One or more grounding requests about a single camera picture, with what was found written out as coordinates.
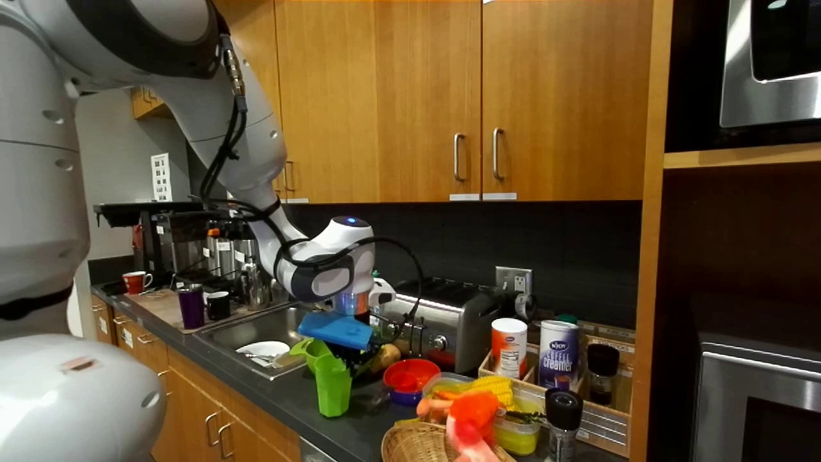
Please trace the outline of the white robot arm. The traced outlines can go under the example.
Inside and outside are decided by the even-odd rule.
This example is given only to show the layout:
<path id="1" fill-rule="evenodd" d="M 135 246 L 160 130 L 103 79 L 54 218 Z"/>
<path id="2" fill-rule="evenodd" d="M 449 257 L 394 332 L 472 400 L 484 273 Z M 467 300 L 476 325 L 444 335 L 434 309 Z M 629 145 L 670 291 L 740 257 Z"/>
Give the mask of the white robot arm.
<path id="1" fill-rule="evenodd" d="M 196 160 L 199 201 L 239 208 L 262 271 L 294 300 L 375 287 L 375 233 L 335 217 L 298 231 L 271 181 L 285 138 L 213 0 L 0 0 L 0 325 L 63 335 L 73 276 L 89 253 L 77 106 L 149 91 Z"/>

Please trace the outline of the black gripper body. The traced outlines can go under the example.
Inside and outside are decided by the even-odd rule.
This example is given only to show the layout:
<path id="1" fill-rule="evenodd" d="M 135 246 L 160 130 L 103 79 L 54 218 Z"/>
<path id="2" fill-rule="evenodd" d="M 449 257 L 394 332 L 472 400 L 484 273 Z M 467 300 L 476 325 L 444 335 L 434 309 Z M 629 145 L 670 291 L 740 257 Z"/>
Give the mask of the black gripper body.
<path id="1" fill-rule="evenodd" d="M 394 298 L 394 287 L 384 278 L 375 278 L 371 285 L 363 292 L 350 292 L 350 318 L 377 330 L 380 327 L 380 312 L 384 303 Z"/>

